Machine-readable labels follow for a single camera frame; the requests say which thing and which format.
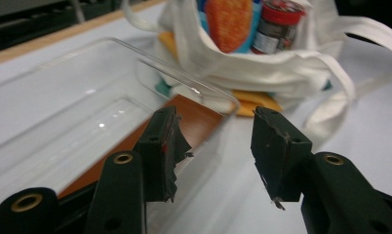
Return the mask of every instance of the screw hole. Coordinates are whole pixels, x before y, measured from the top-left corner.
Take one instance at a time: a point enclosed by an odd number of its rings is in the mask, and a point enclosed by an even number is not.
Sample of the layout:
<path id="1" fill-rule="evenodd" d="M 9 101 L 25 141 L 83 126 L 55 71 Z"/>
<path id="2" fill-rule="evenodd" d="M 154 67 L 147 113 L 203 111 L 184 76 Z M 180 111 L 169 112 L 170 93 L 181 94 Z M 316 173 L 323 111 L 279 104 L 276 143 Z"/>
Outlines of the screw hole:
<path id="1" fill-rule="evenodd" d="M 340 166 L 340 165 L 343 165 L 343 164 L 344 164 L 344 160 L 342 160 L 341 158 L 339 158 L 339 157 L 337 157 L 337 156 L 326 155 L 324 158 L 325 158 L 325 160 L 326 160 L 328 163 L 333 164 L 333 165 L 336 165 L 336 166 Z"/>
<path id="2" fill-rule="evenodd" d="M 388 233 L 389 229 L 387 225 L 385 225 L 383 222 L 378 221 L 378 220 L 370 220 L 369 221 L 370 226 L 377 232 L 380 233 Z"/>
<path id="3" fill-rule="evenodd" d="M 114 158 L 114 163 L 116 164 L 126 164 L 130 163 L 133 160 L 133 156 L 131 154 L 120 154 Z"/>
<path id="4" fill-rule="evenodd" d="M 121 220 L 120 218 L 113 217 L 109 219 L 105 224 L 104 224 L 104 229 L 106 231 L 114 231 L 120 228 L 121 226 Z"/>
<path id="5" fill-rule="evenodd" d="M 15 213 L 21 213 L 31 210 L 41 203 L 42 195 L 38 193 L 26 194 L 18 198 L 13 205 L 11 210 Z"/>

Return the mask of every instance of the bag handle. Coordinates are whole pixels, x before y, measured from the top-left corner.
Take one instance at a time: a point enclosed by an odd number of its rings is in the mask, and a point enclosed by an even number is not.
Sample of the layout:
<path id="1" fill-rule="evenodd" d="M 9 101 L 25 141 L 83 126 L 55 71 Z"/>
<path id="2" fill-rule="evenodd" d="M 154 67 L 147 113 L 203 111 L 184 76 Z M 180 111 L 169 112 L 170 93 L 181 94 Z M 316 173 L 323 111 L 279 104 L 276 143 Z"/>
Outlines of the bag handle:
<path id="1" fill-rule="evenodd" d="M 352 33 L 374 41 L 392 52 L 392 29 L 385 24 L 363 17 L 340 17 L 334 30 Z M 357 85 L 358 98 L 392 81 L 392 71 Z"/>
<path id="2" fill-rule="evenodd" d="M 354 35 L 362 36 L 375 43 L 389 49 L 392 52 L 392 29 L 388 26 L 373 19 L 362 17 L 339 17 L 333 30 L 338 32 L 348 32 Z M 327 65 L 332 68 L 333 72 L 342 73 L 341 67 L 336 67 L 334 61 L 326 60 Z M 335 74 L 336 77 L 344 77 L 343 74 Z M 373 77 L 364 82 L 355 85 L 355 98 L 362 98 L 371 91 L 384 86 L 392 81 L 392 71 L 379 77 Z M 324 103 L 320 104 L 315 112 L 306 121 L 303 132 L 314 143 L 314 148 L 320 147 L 343 122 L 350 108 L 349 91 L 345 89 L 331 96 Z"/>
<path id="3" fill-rule="evenodd" d="M 155 22 L 150 22 L 148 20 L 140 18 L 130 6 L 129 0 L 123 0 L 121 3 L 121 10 L 124 14 L 124 17 L 127 21 L 134 27 L 141 29 L 143 31 L 150 32 L 161 32 L 165 31 L 165 29 L 159 24 Z"/>

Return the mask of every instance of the canvas bag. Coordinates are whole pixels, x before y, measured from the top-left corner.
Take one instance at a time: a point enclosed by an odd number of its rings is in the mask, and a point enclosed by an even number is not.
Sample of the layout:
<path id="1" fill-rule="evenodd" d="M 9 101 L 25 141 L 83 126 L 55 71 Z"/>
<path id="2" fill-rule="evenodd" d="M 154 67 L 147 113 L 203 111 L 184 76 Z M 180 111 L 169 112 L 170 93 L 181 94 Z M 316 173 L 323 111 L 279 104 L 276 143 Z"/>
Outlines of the canvas bag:
<path id="1" fill-rule="evenodd" d="M 289 107 L 320 94 L 329 78 L 336 79 L 341 89 L 310 114 L 302 129 L 318 147 L 339 128 L 354 99 L 392 79 L 391 70 L 354 84 L 335 59 L 345 33 L 370 39 L 392 52 L 392 29 L 372 19 L 340 17 L 334 0 L 295 2 L 304 7 L 306 17 L 298 25 L 293 49 L 276 55 L 222 53 L 200 26 L 194 0 L 168 0 L 156 23 L 138 18 L 127 1 L 122 9 L 136 28 L 173 31 L 179 67 L 223 89 L 268 92 Z"/>

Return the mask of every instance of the tin can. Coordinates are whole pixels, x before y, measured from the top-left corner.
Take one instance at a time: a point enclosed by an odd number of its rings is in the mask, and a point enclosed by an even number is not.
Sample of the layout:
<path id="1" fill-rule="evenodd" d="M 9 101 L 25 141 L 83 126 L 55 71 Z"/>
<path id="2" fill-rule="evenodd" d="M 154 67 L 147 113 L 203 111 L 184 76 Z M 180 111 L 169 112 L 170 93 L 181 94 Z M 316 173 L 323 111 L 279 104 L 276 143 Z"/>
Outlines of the tin can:
<path id="1" fill-rule="evenodd" d="M 305 14 L 301 5 L 288 0 L 265 0 L 251 50 L 255 54 L 275 54 L 289 50 L 296 26 Z"/>

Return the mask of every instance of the plastic tray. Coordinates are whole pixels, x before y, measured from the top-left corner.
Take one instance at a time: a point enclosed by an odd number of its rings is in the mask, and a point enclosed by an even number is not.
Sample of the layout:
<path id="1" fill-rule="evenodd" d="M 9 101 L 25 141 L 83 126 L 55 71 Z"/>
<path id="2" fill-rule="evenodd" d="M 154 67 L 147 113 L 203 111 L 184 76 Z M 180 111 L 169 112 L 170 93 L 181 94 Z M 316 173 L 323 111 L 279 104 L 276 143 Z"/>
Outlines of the plastic tray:
<path id="1" fill-rule="evenodd" d="M 28 187 L 62 191 L 170 99 L 155 89 L 162 76 L 210 109 L 228 106 L 223 123 L 238 108 L 227 93 L 112 38 L 1 83 L 0 202 Z"/>

